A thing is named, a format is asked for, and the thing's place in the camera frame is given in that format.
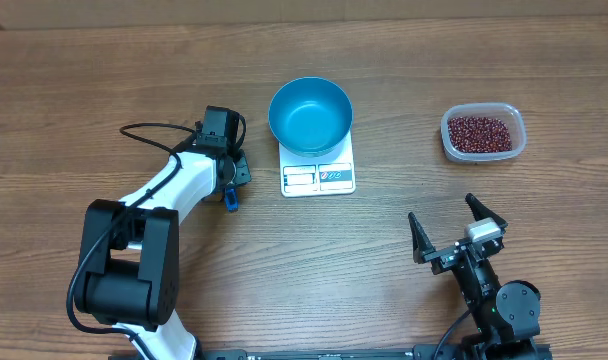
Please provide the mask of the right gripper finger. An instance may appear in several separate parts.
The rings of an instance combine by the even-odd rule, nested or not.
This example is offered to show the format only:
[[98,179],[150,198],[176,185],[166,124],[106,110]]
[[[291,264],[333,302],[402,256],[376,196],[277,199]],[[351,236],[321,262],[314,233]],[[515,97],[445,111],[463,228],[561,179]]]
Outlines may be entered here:
[[423,264],[436,249],[413,212],[408,214],[408,220],[412,235],[413,260],[417,264]]
[[476,221],[481,221],[487,218],[492,219],[501,230],[505,230],[508,226],[508,222],[499,216],[494,211],[486,207],[475,195],[468,193],[465,196],[465,202],[469,206],[473,217]]

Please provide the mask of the red measuring scoop blue handle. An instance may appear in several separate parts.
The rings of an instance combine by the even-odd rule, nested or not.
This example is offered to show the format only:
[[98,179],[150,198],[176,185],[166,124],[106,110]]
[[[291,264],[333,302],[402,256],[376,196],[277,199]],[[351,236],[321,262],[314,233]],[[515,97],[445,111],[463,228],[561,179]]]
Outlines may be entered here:
[[226,188],[223,192],[223,199],[230,213],[237,212],[239,209],[239,200],[235,188]]

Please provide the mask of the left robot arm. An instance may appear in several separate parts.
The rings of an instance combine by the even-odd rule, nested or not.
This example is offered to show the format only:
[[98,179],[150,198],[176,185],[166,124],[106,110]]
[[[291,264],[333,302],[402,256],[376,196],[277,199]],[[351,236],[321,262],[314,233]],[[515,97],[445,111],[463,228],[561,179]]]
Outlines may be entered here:
[[174,147],[168,162],[137,191],[118,201],[97,199],[87,208],[79,260],[66,296],[77,330],[120,334],[140,359],[201,359],[198,338],[176,310],[179,230],[203,199],[221,195],[228,211],[236,190],[251,180],[242,149],[245,118],[209,106]]

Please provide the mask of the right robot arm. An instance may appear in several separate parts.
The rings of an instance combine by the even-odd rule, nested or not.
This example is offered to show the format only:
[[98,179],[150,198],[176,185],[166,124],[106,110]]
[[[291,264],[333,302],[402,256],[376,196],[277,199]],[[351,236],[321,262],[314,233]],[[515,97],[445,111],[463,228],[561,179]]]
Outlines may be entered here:
[[508,222],[469,193],[465,197],[474,222],[464,237],[438,250],[413,213],[408,214],[413,260],[428,263],[435,275],[455,277],[467,310],[436,345],[416,345],[414,355],[429,350],[432,359],[550,359],[548,345],[539,346],[540,291],[515,280],[502,284],[490,257],[503,248]]

